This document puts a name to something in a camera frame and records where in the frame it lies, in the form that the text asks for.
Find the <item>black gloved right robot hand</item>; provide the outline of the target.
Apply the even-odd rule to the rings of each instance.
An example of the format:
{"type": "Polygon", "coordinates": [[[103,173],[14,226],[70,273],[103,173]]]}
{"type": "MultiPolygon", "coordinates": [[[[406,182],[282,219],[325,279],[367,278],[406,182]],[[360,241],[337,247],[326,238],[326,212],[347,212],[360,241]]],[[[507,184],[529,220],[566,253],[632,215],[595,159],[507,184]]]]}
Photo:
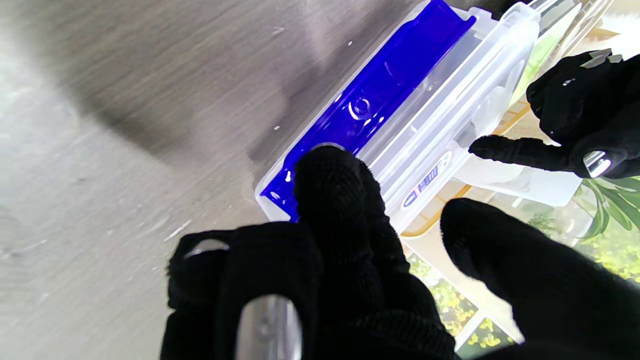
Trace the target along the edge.
{"type": "MultiPolygon", "coordinates": [[[[320,146],[295,166],[298,223],[186,234],[167,265],[162,360],[235,360],[245,308],[290,301],[303,360],[457,360],[370,169],[320,146]]],[[[468,198],[446,203],[451,262],[510,304],[521,343],[482,360],[637,360],[639,287],[537,228],[468,198]]]]}

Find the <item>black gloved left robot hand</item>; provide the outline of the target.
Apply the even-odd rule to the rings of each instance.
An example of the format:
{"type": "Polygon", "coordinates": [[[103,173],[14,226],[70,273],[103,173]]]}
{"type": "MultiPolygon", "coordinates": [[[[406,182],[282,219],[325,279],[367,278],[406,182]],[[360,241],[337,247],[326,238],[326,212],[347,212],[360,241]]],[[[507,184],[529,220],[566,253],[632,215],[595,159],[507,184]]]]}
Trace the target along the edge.
{"type": "Polygon", "coordinates": [[[528,85],[525,95],[541,139],[489,135],[476,139],[476,157],[579,178],[624,179],[640,173],[640,57],[609,48],[561,59],[528,85]]]}

